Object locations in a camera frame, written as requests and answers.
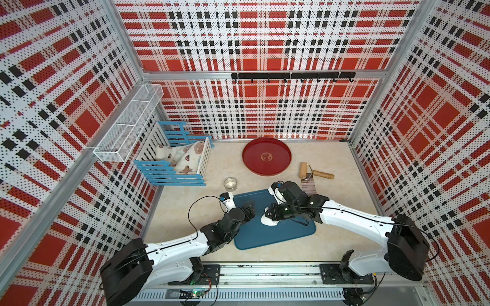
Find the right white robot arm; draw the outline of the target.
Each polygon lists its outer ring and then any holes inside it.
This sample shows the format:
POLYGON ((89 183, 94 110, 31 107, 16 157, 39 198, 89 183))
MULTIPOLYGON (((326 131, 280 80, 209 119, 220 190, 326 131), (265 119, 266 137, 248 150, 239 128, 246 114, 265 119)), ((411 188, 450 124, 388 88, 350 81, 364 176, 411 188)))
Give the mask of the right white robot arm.
POLYGON ((261 222, 276 226, 301 217, 357 233, 378 244, 373 251, 347 251, 339 271, 346 281, 354 282, 366 275, 397 274, 410 281, 420 281, 430 245, 415 223, 404 214, 395 218, 351 209, 322 195, 307 195, 292 181, 274 183, 269 194, 275 201, 264 210, 261 222))

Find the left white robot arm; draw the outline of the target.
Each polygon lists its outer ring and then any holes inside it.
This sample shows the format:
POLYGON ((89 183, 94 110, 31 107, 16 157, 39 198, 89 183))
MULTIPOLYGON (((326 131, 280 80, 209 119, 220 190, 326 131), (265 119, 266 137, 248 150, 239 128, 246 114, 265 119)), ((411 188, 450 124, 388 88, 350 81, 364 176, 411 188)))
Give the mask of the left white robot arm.
POLYGON ((204 273, 200 258, 222 249, 255 217, 255 202, 234 207, 197 233, 168 242, 145 244, 136 238, 100 269, 107 305, 125 305, 155 285, 196 283, 204 273))

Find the white dough piece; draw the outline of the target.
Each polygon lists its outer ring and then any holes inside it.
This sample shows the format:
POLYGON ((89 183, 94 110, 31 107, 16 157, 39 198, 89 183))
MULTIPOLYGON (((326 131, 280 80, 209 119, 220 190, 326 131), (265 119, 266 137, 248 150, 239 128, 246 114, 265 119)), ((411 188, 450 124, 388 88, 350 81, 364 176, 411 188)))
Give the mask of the white dough piece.
POLYGON ((274 221, 271 218, 269 218, 266 214, 264 214, 261 219, 261 223, 265 226, 277 226, 279 221, 274 221))

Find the teal plastic tray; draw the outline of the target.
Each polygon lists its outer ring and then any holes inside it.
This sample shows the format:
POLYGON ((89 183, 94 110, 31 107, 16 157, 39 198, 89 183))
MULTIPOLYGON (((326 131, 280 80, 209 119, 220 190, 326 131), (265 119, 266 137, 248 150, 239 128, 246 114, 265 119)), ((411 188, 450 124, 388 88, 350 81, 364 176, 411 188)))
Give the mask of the teal plastic tray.
POLYGON ((282 221, 276 226, 262 224, 261 217, 265 209, 275 202, 266 189, 234 196, 236 207, 242 207, 250 201, 253 202, 255 217, 242 225, 234 238, 235 246, 241 251, 307 237, 316 232, 314 222, 300 217, 282 221))

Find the wooden rolling pin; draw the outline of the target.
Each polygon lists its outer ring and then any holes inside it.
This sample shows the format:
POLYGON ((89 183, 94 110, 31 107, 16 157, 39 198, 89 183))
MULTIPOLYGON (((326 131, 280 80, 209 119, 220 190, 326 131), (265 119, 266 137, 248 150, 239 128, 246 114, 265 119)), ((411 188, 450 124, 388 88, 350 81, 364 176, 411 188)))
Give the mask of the wooden rolling pin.
POLYGON ((320 172, 313 170, 308 163, 302 162, 299 167, 299 178, 302 182, 310 181, 314 176, 325 179, 334 179, 334 175, 331 173, 320 172))

